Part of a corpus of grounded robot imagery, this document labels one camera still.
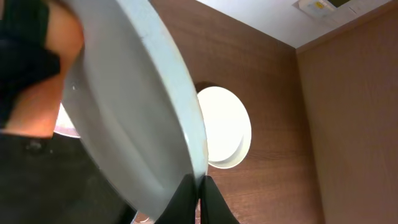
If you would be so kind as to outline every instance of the dark fabric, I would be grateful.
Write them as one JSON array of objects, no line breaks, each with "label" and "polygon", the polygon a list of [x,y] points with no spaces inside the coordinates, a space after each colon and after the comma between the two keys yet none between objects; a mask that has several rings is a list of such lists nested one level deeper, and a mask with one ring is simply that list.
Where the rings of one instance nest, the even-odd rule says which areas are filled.
[{"label": "dark fabric", "polygon": [[155,224],[195,224],[195,212],[200,198],[201,224],[239,224],[210,176],[200,184],[199,195],[192,175],[186,175],[167,208]]},{"label": "dark fabric", "polygon": [[42,47],[0,34],[0,128],[18,94],[60,72],[60,59]]},{"label": "dark fabric", "polygon": [[49,9],[41,0],[5,0],[0,21],[0,129],[26,88],[60,72],[59,56],[44,49]]},{"label": "dark fabric", "polygon": [[124,224],[126,203],[79,139],[0,134],[0,177],[1,224]]},{"label": "dark fabric", "polygon": [[135,220],[136,217],[137,211],[129,205],[126,205],[126,208],[124,209],[124,212],[121,215],[119,221],[115,224],[131,224],[131,222]]},{"label": "dark fabric", "polygon": [[167,208],[155,224],[195,224],[195,210],[198,204],[195,179],[186,175],[175,191]]},{"label": "dark fabric", "polygon": [[5,0],[0,30],[44,47],[49,8],[42,0]]},{"label": "dark fabric", "polygon": [[210,176],[201,183],[200,211],[201,224],[239,224]]}]

